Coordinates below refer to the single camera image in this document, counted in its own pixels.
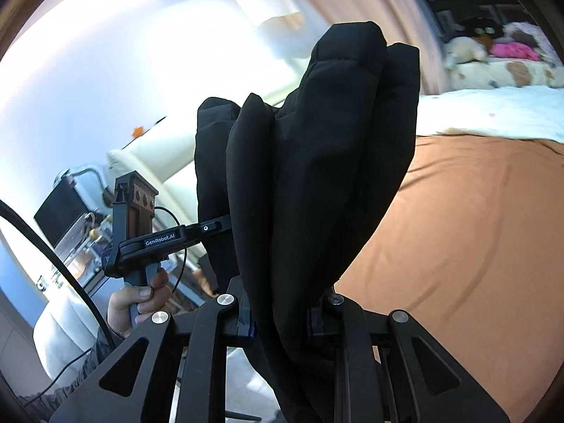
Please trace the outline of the person's left hand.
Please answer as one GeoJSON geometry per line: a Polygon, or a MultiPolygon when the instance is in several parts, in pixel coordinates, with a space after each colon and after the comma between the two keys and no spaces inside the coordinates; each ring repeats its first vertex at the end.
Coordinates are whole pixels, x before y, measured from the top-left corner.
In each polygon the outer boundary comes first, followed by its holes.
{"type": "Polygon", "coordinates": [[[154,312],[163,310],[171,298],[168,273],[160,268],[145,287],[124,286],[114,292],[108,303],[107,323],[111,330],[127,337],[154,312]]]}

